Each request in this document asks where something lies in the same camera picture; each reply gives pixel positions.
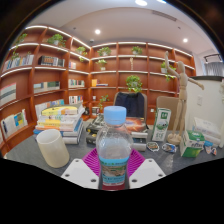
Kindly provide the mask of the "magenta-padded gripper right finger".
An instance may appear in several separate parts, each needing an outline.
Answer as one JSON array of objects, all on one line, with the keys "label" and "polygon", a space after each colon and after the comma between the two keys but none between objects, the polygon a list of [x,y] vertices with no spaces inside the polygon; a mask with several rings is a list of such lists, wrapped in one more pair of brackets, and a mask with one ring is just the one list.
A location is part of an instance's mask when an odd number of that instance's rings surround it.
[{"label": "magenta-padded gripper right finger", "polygon": [[154,159],[145,159],[138,151],[132,150],[128,161],[129,188],[140,188],[157,181],[166,174]]}]

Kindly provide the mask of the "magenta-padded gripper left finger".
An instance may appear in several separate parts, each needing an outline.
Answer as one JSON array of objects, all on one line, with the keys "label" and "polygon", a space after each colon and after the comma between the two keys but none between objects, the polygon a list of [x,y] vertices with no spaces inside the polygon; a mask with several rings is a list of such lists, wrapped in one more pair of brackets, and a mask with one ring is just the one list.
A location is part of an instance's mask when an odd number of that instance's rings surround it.
[{"label": "magenta-padded gripper left finger", "polygon": [[100,172],[101,167],[97,150],[93,149],[82,159],[75,158],[61,177],[81,187],[97,189]]}]

